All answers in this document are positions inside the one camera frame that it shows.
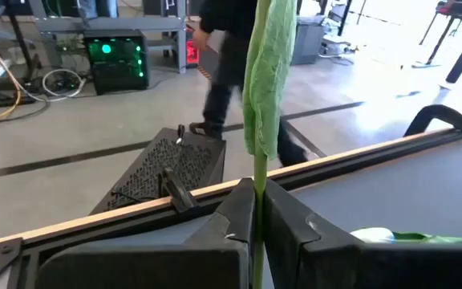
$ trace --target person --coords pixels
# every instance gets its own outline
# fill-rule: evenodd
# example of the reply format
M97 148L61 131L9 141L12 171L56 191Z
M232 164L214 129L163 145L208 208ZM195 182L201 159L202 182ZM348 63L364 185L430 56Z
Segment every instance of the person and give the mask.
M199 28L193 34L194 45L205 51L214 30L225 31L219 51L216 75L206 96L205 121L189 125L190 132L221 139L233 88L243 91L247 51L253 32L257 0L204 0ZM296 145L281 120L278 133L278 158L283 166L307 161L306 151Z

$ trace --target black table surface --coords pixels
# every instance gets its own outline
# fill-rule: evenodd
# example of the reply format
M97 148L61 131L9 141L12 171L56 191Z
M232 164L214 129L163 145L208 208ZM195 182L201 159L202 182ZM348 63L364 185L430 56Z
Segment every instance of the black table surface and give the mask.
M293 193L345 231L381 226L395 231L462 237L462 140ZM208 218L97 243L179 244ZM264 288L274 288L266 259L264 271Z

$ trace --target green fabric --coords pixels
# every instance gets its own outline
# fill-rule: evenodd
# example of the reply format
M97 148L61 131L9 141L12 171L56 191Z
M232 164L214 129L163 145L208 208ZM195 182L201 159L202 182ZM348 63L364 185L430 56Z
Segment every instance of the green fabric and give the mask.
M395 242L417 242L417 243L460 243L462 238L458 237L444 237L430 234L421 233L398 233L393 232Z
M279 104L294 49L296 2L258 0L243 91L245 146L277 156Z

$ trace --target black floor stripe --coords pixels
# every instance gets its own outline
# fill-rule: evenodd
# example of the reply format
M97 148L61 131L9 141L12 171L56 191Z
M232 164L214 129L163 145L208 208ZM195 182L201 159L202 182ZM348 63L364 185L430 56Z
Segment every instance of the black floor stripe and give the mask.
M409 95L406 95L406 96L413 96L415 94L417 93L410 93ZM406 96L396 96L396 99L403 98ZM284 120L295 120L301 117L316 116L316 115L326 113L326 112L337 112L343 109L357 108L366 103L367 103L366 101L359 101L359 102L354 102L351 104L341 104L341 105L336 105L336 106L328 107L328 108L314 109L314 110L310 110L307 112L293 113L293 114L285 115L282 118ZM237 131L243 128L244 128L244 124L231 124L224 128L224 132ZM326 155L320 149L318 149L313 143L311 143L311 141L309 141L295 127L293 127L292 129L293 129L293 131L291 131L292 134L294 134L294 136L296 136L308 149L311 149L313 153L316 153L320 157ZM33 171L36 169L45 169L45 168L49 168L49 167L56 166L56 165L66 165L66 164L70 164L70 163L77 162L77 161L86 161L86 160L94 159L97 157L107 157L113 154L130 152L132 150L137 150L137 149L144 149L148 145L149 142L150 140L143 141L140 143L135 143L135 144L126 144L126 145L109 148L109 149L100 149L100 150L89 152L89 153L80 153L80 154L67 156L67 157L58 157L58 158L45 160L45 161L36 161L36 162L28 163L28 164L14 165L14 166L6 167L6 168L1 168L0 177L15 174L15 173L25 173L25 172Z
M299 132L291 123L288 121L285 122L286 129L290 132L293 136L295 136L303 145L305 145L311 152L315 153L318 157L327 157L327 155L319 148L317 148L311 140L308 140L306 136Z
M68 157L57 157L50 160L45 161L36 161L32 163L27 163L24 165L14 165L6 168L0 169L0 177L8 176L15 173L25 173L30 172L36 169L45 169L56 165L65 165L74 163L77 161L86 161L90 159L94 159L97 157L107 157L117 153L125 153L130 152L132 150L143 149L149 144L150 140L143 141L136 144L126 144L119 147L114 147L110 149L100 149L97 151L89 152L89 153L80 153L73 156Z

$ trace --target black shoe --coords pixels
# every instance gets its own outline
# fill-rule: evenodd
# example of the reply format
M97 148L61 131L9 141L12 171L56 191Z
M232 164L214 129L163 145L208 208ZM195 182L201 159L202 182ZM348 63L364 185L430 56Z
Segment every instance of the black shoe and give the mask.
M208 123L191 123L188 126L190 132L199 136L208 136L214 139L222 139L222 131L216 125Z
M283 152L282 155L278 155L278 158L283 167L297 165L308 161L306 150L296 144L293 144L293 148L290 153Z

